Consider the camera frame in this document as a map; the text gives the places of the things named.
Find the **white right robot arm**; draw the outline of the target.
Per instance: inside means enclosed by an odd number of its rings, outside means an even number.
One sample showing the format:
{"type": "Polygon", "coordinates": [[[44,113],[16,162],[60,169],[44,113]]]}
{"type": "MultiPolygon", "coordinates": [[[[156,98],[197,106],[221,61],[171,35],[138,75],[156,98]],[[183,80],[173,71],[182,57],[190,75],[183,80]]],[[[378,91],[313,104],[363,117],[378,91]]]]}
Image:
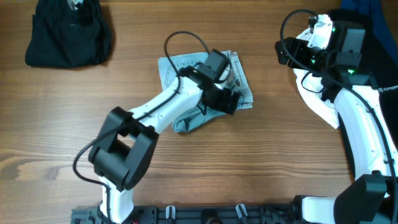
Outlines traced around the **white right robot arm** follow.
{"type": "Polygon", "coordinates": [[[292,220],[307,223],[397,222],[397,105],[385,92],[397,70],[374,36],[344,34],[321,42],[288,37],[278,61],[295,70],[312,110],[341,131],[354,182],[336,197],[298,196],[292,220]]]}

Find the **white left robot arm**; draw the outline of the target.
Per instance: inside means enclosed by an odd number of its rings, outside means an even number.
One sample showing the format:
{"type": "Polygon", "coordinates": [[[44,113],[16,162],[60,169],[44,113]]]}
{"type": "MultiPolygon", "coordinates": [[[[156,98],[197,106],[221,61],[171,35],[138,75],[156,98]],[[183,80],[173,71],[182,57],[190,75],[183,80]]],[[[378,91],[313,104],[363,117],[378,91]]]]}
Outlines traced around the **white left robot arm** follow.
{"type": "Polygon", "coordinates": [[[239,95],[226,87],[231,76],[230,65],[188,66],[149,102],[109,112],[88,155],[103,187],[99,210],[106,223],[125,222],[133,212],[133,188],[147,172],[160,134],[178,116],[199,104],[234,113],[239,95]]]}

